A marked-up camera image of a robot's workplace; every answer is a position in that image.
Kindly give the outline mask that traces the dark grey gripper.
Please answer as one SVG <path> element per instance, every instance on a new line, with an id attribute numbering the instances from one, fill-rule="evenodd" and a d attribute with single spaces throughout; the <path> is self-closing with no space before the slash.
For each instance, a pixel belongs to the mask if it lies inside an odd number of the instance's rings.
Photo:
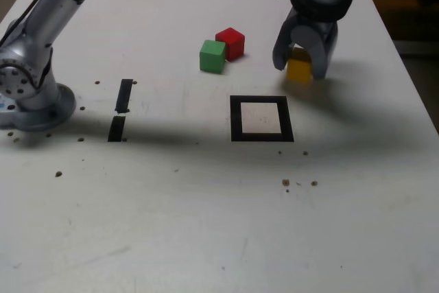
<path id="1" fill-rule="evenodd" d="M 272 61 L 274 67 L 282 71 L 291 53 L 291 44 L 301 46 L 311 58 L 311 74 L 314 80 L 323 80 L 337 43 L 338 26 L 336 22 L 325 23 L 307 18 L 297 18 L 292 8 L 283 22 L 274 48 Z"/>

